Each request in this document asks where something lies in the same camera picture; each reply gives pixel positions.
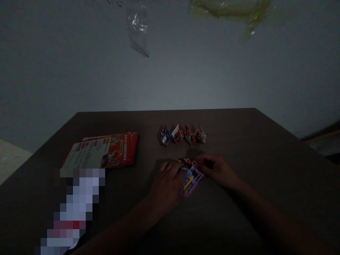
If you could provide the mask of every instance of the wooden table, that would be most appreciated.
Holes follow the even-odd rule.
[[[199,123],[206,145],[186,141],[164,148],[159,134],[167,124]],[[224,156],[234,170],[266,198],[337,246],[340,236],[340,172],[323,156],[256,109],[215,109],[145,112],[77,113],[27,162],[0,186],[1,247],[32,253],[51,227],[53,211],[66,200],[66,182],[53,185],[74,142],[85,136],[126,131],[140,135],[136,164],[106,170],[92,228],[84,240],[117,220],[148,192],[153,176],[165,160],[194,157],[202,152]],[[246,216],[229,194],[205,178],[188,200],[165,216],[137,250],[171,253],[212,251],[229,253],[268,251]]]

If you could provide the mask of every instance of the hanging plastic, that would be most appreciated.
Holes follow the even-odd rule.
[[[247,24],[243,39],[248,40],[256,27],[271,13],[271,0],[191,0],[189,13],[197,17],[223,18]]]
[[[143,56],[149,57],[147,45],[148,16],[145,6],[142,4],[127,6],[126,22],[131,48]]]

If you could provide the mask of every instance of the colorful paper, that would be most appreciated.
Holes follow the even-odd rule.
[[[184,197],[189,198],[204,178],[204,174],[198,170],[198,163],[191,159],[179,159],[185,166],[181,170],[187,170],[187,174],[182,181],[184,186]]]
[[[202,130],[201,124],[198,125],[198,128],[197,128],[197,130],[195,132],[195,137],[196,137],[196,141],[198,143],[205,144],[206,134]]]
[[[160,133],[160,139],[162,143],[164,144],[164,147],[166,148],[171,139],[171,134],[169,132],[167,125],[164,126],[162,132]]]
[[[187,125],[184,125],[185,128],[185,139],[188,141],[189,144],[196,146],[196,139],[195,134],[188,128]]]
[[[74,143],[62,168],[114,168],[135,162],[138,133],[85,137]]]
[[[177,127],[174,129],[171,135],[176,144],[179,144],[182,141],[184,135],[180,124],[177,125]]]

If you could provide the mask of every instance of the white wall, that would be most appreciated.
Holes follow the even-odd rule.
[[[147,59],[115,3],[2,1],[0,138],[34,152],[78,111],[256,107],[298,137],[339,119],[339,1],[298,1],[247,43],[182,2],[148,2]]]

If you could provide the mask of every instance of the forearm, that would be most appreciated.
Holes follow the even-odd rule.
[[[148,197],[102,233],[84,244],[74,254],[106,254],[133,248],[136,242],[160,220]]]
[[[271,234],[276,245],[288,253],[333,254],[329,246],[313,235],[301,223],[261,197],[246,182],[240,180],[234,191],[247,204],[256,219]]]

